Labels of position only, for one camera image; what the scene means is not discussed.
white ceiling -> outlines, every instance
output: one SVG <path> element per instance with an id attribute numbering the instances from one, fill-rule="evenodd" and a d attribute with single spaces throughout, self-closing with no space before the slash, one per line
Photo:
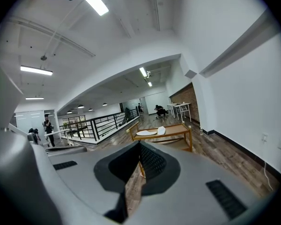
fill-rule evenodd
<path id="1" fill-rule="evenodd" d="M 151 77 L 148 78 L 148 81 L 153 86 L 163 85 L 170 72 L 170 65 L 171 61 L 167 61 L 144 67 L 146 71 L 151 71 Z M 58 115 L 66 115 L 68 110 L 72 110 L 72 114 L 77 114 L 77 107 L 80 104 L 83 104 L 87 109 L 90 107 L 98 109 L 102 107 L 104 102 L 108 102 L 107 100 L 110 97 L 115 96 L 118 97 L 118 102 L 125 102 L 125 100 L 121 100 L 121 97 L 125 97 L 126 93 L 137 88 L 138 90 L 149 89 L 148 82 L 145 81 L 139 69 L 95 87 L 61 109 Z"/>
<path id="2" fill-rule="evenodd" d="M 172 28 L 173 0 L 157 0 L 159 26 L 153 0 L 103 1 L 109 9 L 103 16 L 84 0 L 22 0 L 14 8 L 0 29 L 0 65 L 25 97 L 56 100 L 64 87 L 75 86 L 77 80 L 95 68 L 94 55 L 102 56 L 100 51 L 106 46 L 158 27 Z M 48 59 L 41 61 L 57 28 L 58 36 L 46 54 Z M 47 69 L 53 75 L 21 72 L 20 65 Z M 137 76 L 133 82 L 137 86 L 144 83 Z M 102 88 L 118 91 L 130 85 L 124 78 L 118 78 Z"/>

ceiling light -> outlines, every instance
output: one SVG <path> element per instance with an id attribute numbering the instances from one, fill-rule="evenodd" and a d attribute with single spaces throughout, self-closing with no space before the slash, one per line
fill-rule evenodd
<path id="1" fill-rule="evenodd" d="M 92 8 L 100 15 L 108 12 L 108 8 L 106 5 L 102 2 L 102 0 L 86 0 L 86 2 L 89 3 L 89 5 L 92 6 Z"/>
<path id="2" fill-rule="evenodd" d="M 27 97 L 26 100 L 41 100 L 43 97 Z"/>
<path id="3" fill-rule="evenodd" d="M 147 76 L 147 72 L 145 71 L 145 69 L 143 67 L 140 68 L 140 71 L 144 77 Z"/>
<path id="4" fill-rule="evenodd" d="M 31 72 L 31 73 L 40 73 L 40 74 L 49 75 L 49 76 L 51 76 L 53 73 L 51 71 L 47 71 L 44 69 L 38 69 L 38 68 L 26 67 L 26 66 L 21 66 L 21 71 Z"/>

black railing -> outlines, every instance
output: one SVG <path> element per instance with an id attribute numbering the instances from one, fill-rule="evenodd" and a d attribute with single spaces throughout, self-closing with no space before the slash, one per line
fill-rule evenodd
<path id="1" fill-rule="evenodd" d="M 132 109 L 126 110 L 125 112 L 62 125 L 59 128 L 61 130 L 69 129 L 69 131 L 64 132 L 64 136 L 66 136 L 67 133 L 71 138 L 76 137 L 80 138 L 80 140 L 91 138 L 97 141 L 102 139 L 108 133 L 135 119 L 138 115 L 139 113 L 137 109 Z"/>

black shirt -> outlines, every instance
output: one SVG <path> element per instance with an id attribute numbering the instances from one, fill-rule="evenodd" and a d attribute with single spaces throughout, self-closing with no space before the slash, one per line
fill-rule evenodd
<path id="1" fill-rule="evenodd" d="M 45 131 L 48 133 L 51 133 L 52 132 L 52 128 L 51 128 L 51 123 L 49 124 L 49 126 L 46 126 L 46 124 L 48 123 L 49 121 L 46 121 L 44 122 L 44 127 L 45 127 Z"/>

brick wall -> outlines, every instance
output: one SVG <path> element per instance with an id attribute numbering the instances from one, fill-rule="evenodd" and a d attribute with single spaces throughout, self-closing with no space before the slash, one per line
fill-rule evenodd
<path id="1" fill-rule="evenodd" d="M 182 102 L 191 103 L 189 106 L 191 110 L 191 117 L 192 119 L 195 119 L 200 122 L 197 98 L 192 83 L 187 85 L 179 92 L 172 95 L 170 99 L 173 103 L 182 103 Z"/>

